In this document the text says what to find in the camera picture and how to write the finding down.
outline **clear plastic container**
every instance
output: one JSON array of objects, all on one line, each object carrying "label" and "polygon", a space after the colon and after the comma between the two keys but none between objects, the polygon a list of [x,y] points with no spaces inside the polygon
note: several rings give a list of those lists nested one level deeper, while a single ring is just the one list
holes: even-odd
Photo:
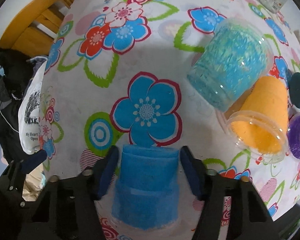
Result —
[{"label": "clear plastic container", "polygon": [[251,158],[264,163],[282,161],[288,151],[287,91],[275,77],[260,78],[227,112],[217,111],[224,132]]},{"label": "clear plastic container", "polygon": [[225,112],[273,66],[262,33],[245,20],[223,20],[187,78],[213,107]]},{"label": "clear plastic container", "polygon": [[291,155],[300,161],[300,113],[295,114],[289,121],[287,137]]}]

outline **white t-shirt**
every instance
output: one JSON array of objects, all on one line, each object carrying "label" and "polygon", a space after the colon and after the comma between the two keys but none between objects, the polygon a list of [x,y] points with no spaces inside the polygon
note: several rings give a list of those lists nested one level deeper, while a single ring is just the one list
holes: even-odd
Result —
[{"label": "white t-shirt", "polygon": [[40,150],[39,106],[46,64],[47,61],[41,65],[35,74],[18,112],[20,142],[27,154],[33,154]]}]

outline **white flower print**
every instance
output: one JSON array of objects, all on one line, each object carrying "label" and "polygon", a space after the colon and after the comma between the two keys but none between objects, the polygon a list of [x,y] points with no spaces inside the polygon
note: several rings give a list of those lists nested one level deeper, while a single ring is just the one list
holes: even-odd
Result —
[{"label": "white flower print", "polygon": [[160,116],[161,114],[159,112],[156,112],[160,108],[160,105],[156,105],[155,99],[152,99],[150,102],[150,98],[146,97],[146,102],[144,103],[143,99],[139,99],[140,104],[135,104],[134,107],[138,110],[133,112],[133,115],[137,116],[135,121],[140,122],[141,126],[144,126],[145,124],[150,127],[151,122],[157,123],[156,117]]},{"label": "white flower print", "polygon": [[127,4],[119,3],[112,8],[112,12],[106,15],[105,23],[110,23],[111,28],[117,28],[125,25],[129,21],[134,21],[143,13],[142,5],[136,2]]},{"label": "white flower print", "polygon": [[52,136],[51,124],[45,118],[43,118],[40,122],[40,135],[45,142],[47,142],[48,139],[51,139]]}]

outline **purple container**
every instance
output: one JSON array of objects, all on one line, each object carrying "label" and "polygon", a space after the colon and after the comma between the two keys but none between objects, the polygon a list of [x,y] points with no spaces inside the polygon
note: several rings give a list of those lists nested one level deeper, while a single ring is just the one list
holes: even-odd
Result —
[{"label": "purple container", "polygon": [[300,113],[289,121],[287,137],[291,154],[300,161]]}]

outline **fabric pile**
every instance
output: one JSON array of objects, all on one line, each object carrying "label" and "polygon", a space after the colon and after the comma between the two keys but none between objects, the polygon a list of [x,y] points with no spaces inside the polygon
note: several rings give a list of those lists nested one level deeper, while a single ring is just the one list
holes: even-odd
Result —
[{"label": "fabric pile", "polygon": [[[0,49],[0,145],[8,163],[23,160],[27,153],[34,153],[26,153],[20,143],[18,112],[34,75],[46,60],[46,57],[30,59],[16,50]],[[40,93],[37,97],[36,100],[40,101]]]}]

